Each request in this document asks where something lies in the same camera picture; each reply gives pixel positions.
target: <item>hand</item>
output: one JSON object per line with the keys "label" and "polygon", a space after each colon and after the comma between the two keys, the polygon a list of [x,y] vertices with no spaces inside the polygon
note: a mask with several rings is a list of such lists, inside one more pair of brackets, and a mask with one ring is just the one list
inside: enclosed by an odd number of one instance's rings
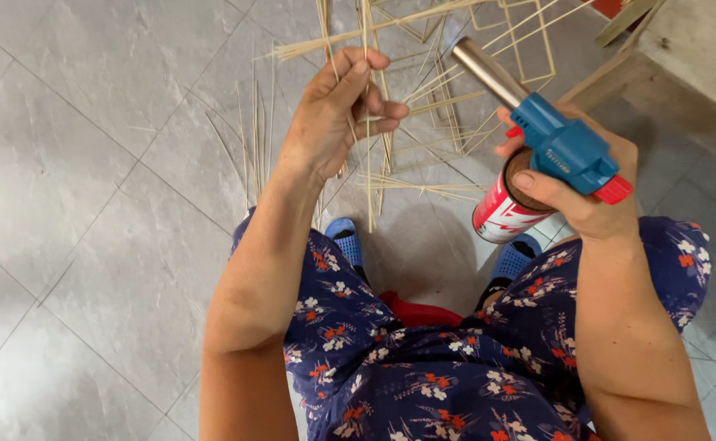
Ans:
{"label": "hand", "polygon": [[398,127],[399,120],[410,114],[410,108],[382,100],[380,89],[369,81],[370,67],[381,70],[390,62],[373,49],[365,55],[360,47],[343,48],[328,61],[306,86],[295,110],[282,146],[284,161],[303,167],[305,173],[325,183],[338,173],[355,142],[350,122],[359,140],[366,137],[366,123],[356,121],[365,121],[367,107],[370,115],[383,117],[370,123],[370,136]]}
{"label": "hand", "polygon": [[[568,118],[580,118],[606,140],[610,146],[609,155],[619,164],[619,175],[635,187],[638,165],[636,145],[604,129],[573,105],[556,104],[554,107]],[[514,127],[510,114],[510,111],[504,107],[497,112],[500,121]],[[495,152],[507,158],[523,144],[523,139],[517,136],[498,145]],[[627,196],[616,205],[608,205],[595,196],[582,196],[561,180],[532,170],[524,170],[515,175],[513,184],[529,197],[561,211],[570,226],[575,228],[584,240],[638,236],[636,203],[633,195]]]}

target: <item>metal torch nozzle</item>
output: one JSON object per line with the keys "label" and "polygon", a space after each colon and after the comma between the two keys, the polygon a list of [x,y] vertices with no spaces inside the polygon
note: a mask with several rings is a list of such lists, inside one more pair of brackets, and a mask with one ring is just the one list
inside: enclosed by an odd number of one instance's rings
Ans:
{"label": "metal torch nozzle", "polygon": [[451,55],[464,66],[464,69],[472,72],[483,82],[510,111],[513,111],[529,96],[529,91],[503,69],[494,58],[472,42],[470,37],[461,38],[451,51]]}

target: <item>fingernail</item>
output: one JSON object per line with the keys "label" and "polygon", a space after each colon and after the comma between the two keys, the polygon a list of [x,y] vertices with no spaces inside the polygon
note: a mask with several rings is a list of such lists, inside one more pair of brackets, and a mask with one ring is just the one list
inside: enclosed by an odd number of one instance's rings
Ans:
{"label": "fingernail", "polygon": [[519,172],[513,176],[513,184],[522,190],[529,190],[535,183],[535,177],[526,172]]}
{"label": "fingernail", "polygon": [[355,65],[355,73],[358,74],[365,74],[366,71],[369,70],[369,62],[366,60],[361,60],[358,62],[357,65]]}

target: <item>person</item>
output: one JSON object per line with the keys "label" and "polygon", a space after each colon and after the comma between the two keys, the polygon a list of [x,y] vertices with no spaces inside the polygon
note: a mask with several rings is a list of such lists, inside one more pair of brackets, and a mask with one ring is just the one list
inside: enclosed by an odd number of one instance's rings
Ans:
{"label": "person", "polygon": [[[515,185],[562,211],[579,237],[543,253],[516,241],[526,266],[490,286],[475,314],[458,326],[409,328],[342,253],[338,241],[357,243],[350,223],[331,237],[310,231],[318,194],[353,143],[348,117],[382,117],[369,133],[354,125],[363,138],[409,113],[370,84],[370,69],[389,62],[346,48],[306,86],[209,306],[200,439],[296,439],[285,370],[304,397],[312,441],[708,439],[678,335],[711,271],[698,225],[639,220],[632,196],[606,205],[522,171]],[[636,146],[559,108],[596,130],[635,184]],[[500,117],[509,123],[505,109]]]}

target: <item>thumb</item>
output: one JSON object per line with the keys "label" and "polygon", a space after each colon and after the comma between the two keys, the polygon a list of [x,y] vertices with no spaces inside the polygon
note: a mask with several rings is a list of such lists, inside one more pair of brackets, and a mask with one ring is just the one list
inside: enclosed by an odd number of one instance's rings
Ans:
{"label": "thumb", "polygon": [[513,176],[513,185],[530,198],[558,209],[565,216],[579,218],[594,205],[568,184],[532,170],[523,170]]}
{"label": "thumb", "polygon": [[330,93],[330,98],[339,108],[349,109],[366,90],[369,84],[369,62],[361,60],[352,66],[339,84]]}

